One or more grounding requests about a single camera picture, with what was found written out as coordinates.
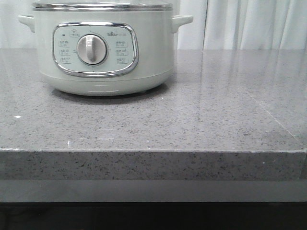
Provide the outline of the glass pot lid steel rim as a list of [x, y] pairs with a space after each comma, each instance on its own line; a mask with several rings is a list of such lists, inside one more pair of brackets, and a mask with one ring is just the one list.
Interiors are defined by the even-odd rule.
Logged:
[[171, 11], [173, 5], [163, 0], [39, 0], [34, 11], [50, 12], [146, 12]]

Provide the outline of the pale green electric pot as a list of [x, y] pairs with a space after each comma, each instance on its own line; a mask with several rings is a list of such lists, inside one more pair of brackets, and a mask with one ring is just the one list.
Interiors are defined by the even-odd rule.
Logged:
[[114, 96], [159, 86], [172, 74], [174, 36], [167, 28], [148, 40], [110, 21], [59, 23], [52, 36], [38, 36], [39, 70], [54, 88], [77, 95]]

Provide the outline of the white curtain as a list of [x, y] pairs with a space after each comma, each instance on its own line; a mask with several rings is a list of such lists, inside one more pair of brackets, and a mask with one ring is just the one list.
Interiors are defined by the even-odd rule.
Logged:
[[167, 28], [176, 49], [305, 50], [304, 0], [165, 0], [171, 11], [34, 11], [37, 0], [0, 3], [0, 46], [35, 48], [62, 22], [110, 21], [131, 27], [148, 40]]

